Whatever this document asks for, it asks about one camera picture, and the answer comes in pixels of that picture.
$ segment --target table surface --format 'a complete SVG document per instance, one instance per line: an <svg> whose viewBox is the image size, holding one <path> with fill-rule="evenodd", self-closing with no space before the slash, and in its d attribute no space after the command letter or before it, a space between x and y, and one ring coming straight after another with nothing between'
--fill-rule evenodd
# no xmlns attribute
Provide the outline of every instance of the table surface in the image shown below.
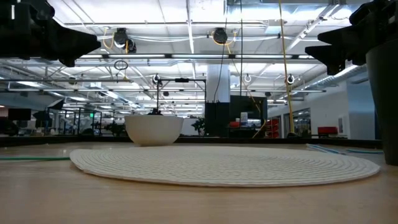
<svg viewBox="0 0 398 224"><path fill-rule="evenodd" d="M133 146L22 146L2 148L0 156L68 156L74 149ZM398 223L398 167L385 165L383 155L350 155L379 164L381 172L341 184L240 189L107 179L84 174L70 161L1 161L1 223Z"/></svg>

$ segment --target ceiling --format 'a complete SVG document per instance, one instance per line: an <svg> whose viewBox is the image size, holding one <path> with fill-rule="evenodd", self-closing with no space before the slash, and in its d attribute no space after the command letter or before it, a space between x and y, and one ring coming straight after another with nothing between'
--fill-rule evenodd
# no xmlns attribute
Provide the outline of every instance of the ceiling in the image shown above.
<svg viewBox="0 0 398 224"><path fill-rule="evenodd" d="M65 27L95 34L98 40L105 42L109 47L112 45L112 34L118 27L127 28L129 37L137 46L137 54L245 54L245 55L280 55L282 54L282 39L279 37L280 15L278 1L243 0L242 14L239 1L224 0L48 0L55 8L55 20ZM306 1L283 1L282 17L284 19L285 48L288 55L305 55L304 49L313 45L324 45L316 38L319 33L339 29L349 25L348 17L360 4L365 1L341 1L342 5L329 5L328 1L306 0ZM228 47L217 45L211 38L216 27L226 26L229 36ZM102 45L102 48L91 54L124 54L117 48ZM45 60L21 60L9 59L0 62L9 68L18 68L19 77L26 79L48 78L59 80L70 77L77 79L123 79L128 78L131 82L110 83L77 83L70 85L63 83L39 84L42 87L56 85L57 88L84 89L151 89L154 87L152 79L155 74L161 78L206 78L207 65L209 63L221 63L220 60L167 60L167 59L129 59L127 70L118 71L114 68L115 60L84 59L77 61L80 67L65 68L56 62ZM234 63L225 60L224 64L229 66L231 75L238 77L241 69L240 59ZM246 82L248 89L275 89L285 88L285 67L283 60L244 60L243 75L249 75L250 82ZM296 80L296 86L308 83L316 77L324 75L326 67L316 60L287 60L287 73L292 74ZM180 106L190 108L187 111L176 111L166 106L163 110L170 110L173 114L182 116L200 114L203 111L204 92L200 91L198 84L170 82L166 88L173 89L197 89L192 92L170 92L166 99L199 99L198 106ZM70 96L74 93L56 92L61 95ZM140 103L139 108L143 113L144 108L151 107L155 102L155 93L139 92L116 92L118 98L110 96L99 96L95 92L80 94L82 98L95 102L110 103ZM253 93L263 96L264 93ZM274 93L272 99L278 99L280 93ZM113 109L136 109L137 106L112 106Z"/></svg>

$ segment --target green cable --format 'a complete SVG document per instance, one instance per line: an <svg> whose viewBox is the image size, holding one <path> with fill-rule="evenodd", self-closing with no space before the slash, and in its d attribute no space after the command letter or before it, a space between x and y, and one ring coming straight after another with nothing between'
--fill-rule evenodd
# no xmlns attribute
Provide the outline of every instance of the green cable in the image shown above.
<svg viewBox="0 0 398 224"><path fill-rule="evenodd" d="M70 160L69 157L0 157L0 161L61 161Z"/></svg>

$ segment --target woven placemat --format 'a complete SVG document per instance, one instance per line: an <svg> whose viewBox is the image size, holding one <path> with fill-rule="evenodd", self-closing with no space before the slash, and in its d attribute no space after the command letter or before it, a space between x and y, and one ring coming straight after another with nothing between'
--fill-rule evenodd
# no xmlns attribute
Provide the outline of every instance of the woven placemat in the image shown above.
<svg viewBox="0 0 398 224"><path fill-rule="evenodd" d="M357 157L258 147L78 149L70 159L83 172L98 176L209 187L330 184L369 177L380 169Z"/></svg>

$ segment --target white bowl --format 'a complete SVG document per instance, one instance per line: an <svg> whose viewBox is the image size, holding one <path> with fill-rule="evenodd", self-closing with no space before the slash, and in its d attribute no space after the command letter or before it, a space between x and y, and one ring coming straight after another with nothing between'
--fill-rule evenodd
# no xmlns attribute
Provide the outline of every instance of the white bowl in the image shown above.
<svg viewBox="0 0 398 224"><path fill-rule="evenodd" d="M180 136L184 119L176 116L132 115L124 117L130 139L141 146L165 146Z"/></svg>

